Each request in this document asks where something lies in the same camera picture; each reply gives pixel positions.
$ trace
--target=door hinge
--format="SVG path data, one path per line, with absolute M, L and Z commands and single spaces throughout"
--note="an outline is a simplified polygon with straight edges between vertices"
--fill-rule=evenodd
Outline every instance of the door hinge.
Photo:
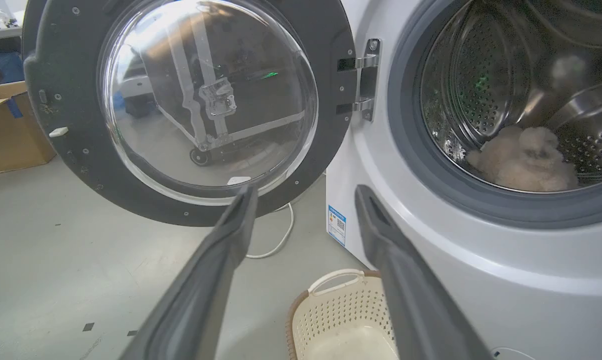
M 351 104 L 349 112 L 360 112 L 363 119 L 372 121 L 374 113 L 374 97 L 376 95 L 376 78 L 381 54 L 380 39 L 367 41 L 363 57 L 356 57 L 353 68 L 360 69 L 356 101 Z

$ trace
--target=power cord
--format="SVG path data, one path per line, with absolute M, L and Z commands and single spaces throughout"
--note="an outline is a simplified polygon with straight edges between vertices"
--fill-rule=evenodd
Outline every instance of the power cord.
M 287 228 L 287 232 L 285 233 L 285 235 L 283 235 L 283 239 L 281 239 L 281 241 L 278 242 L 278 245 L 275 246 L 275 248 L 273 248 L 271 251 L 263 253 L 262 255 L 249 255 L 249 254 L 247 254 L 245 256 L 246 258 L 248 258 L 248 259 L 264 259 L 264 258 L 267 258 L 269 256 L 274 255 L 275 253 L 278 253 L 278 251 L 281 248 L 283 248 L 283 246 L 287 242 L 287 239 L 290 237 L 290 233 L 292 232 L 292 228 L 294 227 L 294 210 L 292 209 L 292 203 L 288 202 L 287 204 L 285 204 L 285 205 L 279 207 L 278 209 L 272 211 L 272 213 L 279 212 L 280 210 L 285 209 L 285 207 L 290 208 L 290 227 Z

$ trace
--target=basket rim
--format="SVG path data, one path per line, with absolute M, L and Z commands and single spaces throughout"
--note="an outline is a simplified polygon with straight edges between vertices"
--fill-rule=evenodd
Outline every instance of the basket rim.
M 363 270 L 363 276 L 367 278 L 380 278 L 381 273 L 378 271 L 365 269 Z M 296 313 L 296 310 L 301 305 L 303 300 L 307 299 L 309 296 L 309 291 L 305 290 L 301 292 L 301 294 L 294 299 L 294 302 L 290 306 L 290 310 L 287 312 L 287 320 L 285 321 L 285 337 L 287 337 L 287 351 L 290 355 L 290 360 L 298 360 L 298 356 L 296 354 L 296 344 L 294 343 L 294 334 L 292 333 L 292 321 L 294 321 L 294 313 Z

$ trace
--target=gray floor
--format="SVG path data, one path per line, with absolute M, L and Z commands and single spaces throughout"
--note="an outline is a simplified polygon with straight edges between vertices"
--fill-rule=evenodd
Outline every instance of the gray floor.
M 295 203 L 281 253 L 235 272 L 217 358 L 288 358 L 292 301 L 319 276 L 362 266 L 326 235 L 324 193 L 319 180 Z M 286 210 L 258 219 L 250 252 L 272 248 L 288 221 Z M 0 360 L 117 358 L 208 231 L 126 212 L 58 158 L 0 174 Z

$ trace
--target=blue tape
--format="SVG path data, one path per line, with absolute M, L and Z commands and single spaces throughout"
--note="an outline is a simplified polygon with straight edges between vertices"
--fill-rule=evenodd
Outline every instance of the blue tape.
M 20 112 L 19 107 L 17 106 L 17 102 L 13 98 L 7 100 L 6 104 L 8 105 L 8 109 L 10 109 L 10 112 L 15 119 L 23 117 L 23 114 Z

